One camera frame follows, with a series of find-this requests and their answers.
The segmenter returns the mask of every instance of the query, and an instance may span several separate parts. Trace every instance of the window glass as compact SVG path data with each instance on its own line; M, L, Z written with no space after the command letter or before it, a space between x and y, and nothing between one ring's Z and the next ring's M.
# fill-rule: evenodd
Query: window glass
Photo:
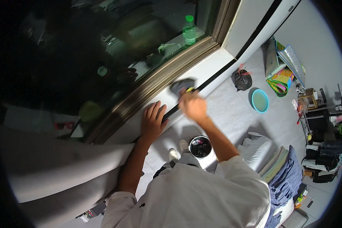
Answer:
M212 0L36 2L8 50L0 122L61 139L81 138L147 72L210 36L219 5Z

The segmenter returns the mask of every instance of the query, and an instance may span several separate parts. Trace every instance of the window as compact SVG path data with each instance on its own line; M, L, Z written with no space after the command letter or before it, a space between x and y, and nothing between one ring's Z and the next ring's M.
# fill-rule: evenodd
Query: window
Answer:
M2 124L104 142L160 89L220 47L238 3L36 2L8 51Z

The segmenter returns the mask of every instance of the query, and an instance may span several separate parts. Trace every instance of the white bucket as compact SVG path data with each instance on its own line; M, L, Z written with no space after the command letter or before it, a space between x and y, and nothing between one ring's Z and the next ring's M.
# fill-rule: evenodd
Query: white bucket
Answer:
M212 151L209 138L204 135L192 137L189 140L189 151L197 159L207 157Z

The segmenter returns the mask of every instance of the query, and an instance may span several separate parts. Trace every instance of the gray floor tile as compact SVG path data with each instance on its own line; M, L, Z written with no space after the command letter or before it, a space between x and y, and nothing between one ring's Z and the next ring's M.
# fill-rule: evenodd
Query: gray floor tile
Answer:
M305 136L301 125L297 125L298 115L293 109L291 100L296 99L294 90L283 98L278 98L265 82L263 51L257 50L244 64L247 71L252 71L252 87L237 92L231 78L223 82L207 98L208 115L217 127L233 144L241 144L248 137L247 132L257 132L273 140L276 148L292 145L299 161L305 156ZM270 106L266 113L261 114L253 109L250 96L256 89L262 89L269 97ZM146 190L148 182L155 171L169 161L169 149L179 151L179 140L189 140L192 136L206 135L192 120L182 117L151 145L146 163L143 167L145 175L141 177L136 196L139 198Z
M257 124L249 107L228 81L208 98L208 115L232 143L240 141L248 129Z
M252 86L251 88L247 89L246 91L238 91L238 94L241 96L241 98L245 101L245 103L248 105L256 119L260 119L262 116L262 113L257 112L253 107L251 103L251 97L252 93L256 89L263 90L268 98L270 103L273 102L273 100L276 97L275 92L270 88L270 86L266 82L265 78L265 66L264 66L264 59L263 59L263 51L261 48L259 48L252 56L249 58L246 63L243 65L243 69L247 71L252 71L251 77L252 77ZM228 80L229 83L231 83L234 86L234 83L232 82L232 79Z

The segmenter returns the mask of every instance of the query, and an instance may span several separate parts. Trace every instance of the window frame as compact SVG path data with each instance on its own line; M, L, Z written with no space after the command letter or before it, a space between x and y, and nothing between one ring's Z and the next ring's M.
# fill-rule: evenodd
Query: window frame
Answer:
M147 72L130 93L85 132L83 143L104 144L135 113L185 71L217 51L227 36L242 0L221 0L212 34Z

